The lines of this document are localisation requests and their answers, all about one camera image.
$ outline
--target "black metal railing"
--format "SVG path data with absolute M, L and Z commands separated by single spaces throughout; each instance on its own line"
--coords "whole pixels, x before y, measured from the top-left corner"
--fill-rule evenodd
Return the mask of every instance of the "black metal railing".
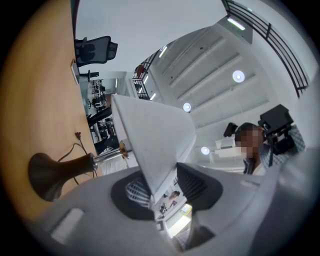
M 271 46 L 288 72 L 298 98 L 308 87 L 308 78 L 295 54 L 275 28 L 245 6 L 231 0 L 222 1 L 228 16 L 239 19 L 255 30 Z
M 144 62 L 142 62 L 139 66 L 135 68 L 132 79 L 139 99 L 150 100 L 144 81 L 148 76 L 147 74 L 150 65 L 155 60 L 155 57 L 158 55 L 158 52 L 159 51 L 156 51 L 154 54 L 152 54 Z

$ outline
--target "lampshade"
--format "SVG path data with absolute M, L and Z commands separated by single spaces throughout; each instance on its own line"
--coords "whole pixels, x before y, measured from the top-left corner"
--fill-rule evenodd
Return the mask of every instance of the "lampshade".
M 149 100 L 112 95 L 111 106 L 117 138 L 132 150 L 128 167 L 139 165 L 157 202 L 195 143 L 195 125 L 182 109 Z

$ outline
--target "wooden table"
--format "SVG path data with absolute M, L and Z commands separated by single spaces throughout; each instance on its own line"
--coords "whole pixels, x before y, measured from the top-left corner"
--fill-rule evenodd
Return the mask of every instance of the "wooden table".
M 96 155 L 81 91 L 71 71 L 73 42 L 70 0 L 51 0 L 20 32 L 1 74 L 0 174 L 18 214 L 31 220 L 51 203 L 31 187 L 30 158 L 42 152 L 58 160 L 79 142 L 75 132 L 81 132 L 87 152 Z M 65 160 L 83 155 L 75 146 Z M 89 179 L 84 174 L 77 177 L 79 183 Z M 69 180 L 62 194 L 76 186 Z

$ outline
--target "metal rod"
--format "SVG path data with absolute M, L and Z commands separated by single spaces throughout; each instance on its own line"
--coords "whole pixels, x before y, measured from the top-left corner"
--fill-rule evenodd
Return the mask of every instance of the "metal rod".
M 99 163 L 102 163 L 102 162 L 105 162 L 105 161 L 108 161 L 110 159 L 113 159 L 113 158 L 116 158 L 118 156 L 121 156 L 121 150 L 119 148 L 116 148 L 116 149 L 113 149 L 109 152 L 106 152 L 106 153 L 103 153 L 103 154 L 100 154 L 98 156 L 96 156 L 94 158 L 94 162 L 96 164 L 99 164 Z

